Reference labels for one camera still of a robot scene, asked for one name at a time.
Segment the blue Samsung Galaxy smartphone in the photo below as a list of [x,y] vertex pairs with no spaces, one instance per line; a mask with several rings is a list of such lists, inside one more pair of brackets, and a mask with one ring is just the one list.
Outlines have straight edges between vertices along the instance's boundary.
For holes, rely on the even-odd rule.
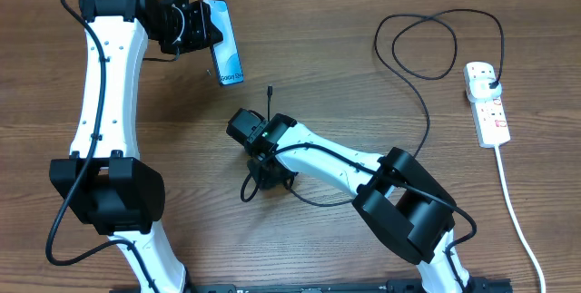
[[224,0],[203,2],[210,7],[212,25],[222,34],[222,39],[211,45],[217,80],[222,86],[242,83],[244,74],[227,3]]

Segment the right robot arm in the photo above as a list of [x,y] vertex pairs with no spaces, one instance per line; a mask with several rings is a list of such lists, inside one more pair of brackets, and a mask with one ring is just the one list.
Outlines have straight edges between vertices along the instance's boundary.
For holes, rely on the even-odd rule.
[[247,178],[256,190],[291,190],[299,174],[323,181],[350,196],[384,246],[417,266],[425,291],[469,290],[469,273],[455,254],[457,203],[408,152],[355,151],[288,115],[266,119],[246,109],[232,116],[226,132],[249,155]]

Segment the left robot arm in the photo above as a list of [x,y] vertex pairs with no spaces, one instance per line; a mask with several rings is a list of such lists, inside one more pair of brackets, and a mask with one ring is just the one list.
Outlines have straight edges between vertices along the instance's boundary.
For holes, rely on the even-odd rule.
[[84,224],[118,248],[142,292],[191,292],[188,269],[162,226],[162,175],[140,159],[136,134],[139,76],[148,43],[162,61],[219,43],[202,0],[79,0],[87,68],[80,121],[69,154],[50,164],[51,183]]

